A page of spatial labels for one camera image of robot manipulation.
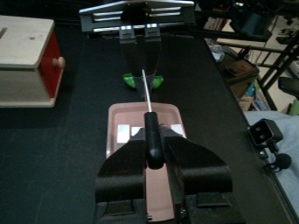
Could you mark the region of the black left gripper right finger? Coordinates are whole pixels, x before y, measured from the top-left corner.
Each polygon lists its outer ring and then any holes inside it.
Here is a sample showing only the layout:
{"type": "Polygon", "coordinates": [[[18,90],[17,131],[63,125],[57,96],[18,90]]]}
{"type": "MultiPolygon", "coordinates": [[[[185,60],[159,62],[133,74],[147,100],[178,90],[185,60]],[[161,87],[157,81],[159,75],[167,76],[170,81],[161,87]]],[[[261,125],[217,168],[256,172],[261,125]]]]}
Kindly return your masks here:
{"type": "Polygon", "coordinates": [[[159,134],[157,163],[167,165],[173,224],[246,224],[224,159],[170,128],[159,134]]]}

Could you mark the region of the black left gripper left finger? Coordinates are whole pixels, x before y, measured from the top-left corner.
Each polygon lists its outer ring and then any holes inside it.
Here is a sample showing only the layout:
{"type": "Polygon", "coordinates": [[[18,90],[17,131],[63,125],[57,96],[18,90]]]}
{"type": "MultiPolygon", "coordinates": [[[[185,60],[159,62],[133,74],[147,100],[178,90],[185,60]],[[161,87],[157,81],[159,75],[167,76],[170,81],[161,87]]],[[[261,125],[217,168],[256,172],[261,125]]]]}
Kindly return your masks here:
{"type": "Polygon", "coordinates": [[[95,180],[94,224],[146,224],[146,130],[113,153],[95,180]]]}

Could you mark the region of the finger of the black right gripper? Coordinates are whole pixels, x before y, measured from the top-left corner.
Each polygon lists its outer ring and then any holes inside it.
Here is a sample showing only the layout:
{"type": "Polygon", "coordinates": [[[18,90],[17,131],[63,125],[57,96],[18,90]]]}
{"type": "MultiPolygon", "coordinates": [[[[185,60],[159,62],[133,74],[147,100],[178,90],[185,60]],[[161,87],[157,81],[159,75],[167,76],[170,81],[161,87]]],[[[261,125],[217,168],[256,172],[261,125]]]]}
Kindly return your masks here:
{"type": "Polygon", "coordinates": [[[137,35],[133,25],[123,25],[119,29],[119,43],[129,67],[129,73],[123,75],[126,84],[134,88],[142,97],[146,96],[143,81],[143,63],[138,51],[137,35]]]}
{"type": "Polygon", "coordinates": [[[149,24],[145,28],[146,45],[146,78],[151,89],[158,89],[163,84],[163,76],[157,74],[158,62],[162,52],[161,29],[157,24],[149,24]]]}

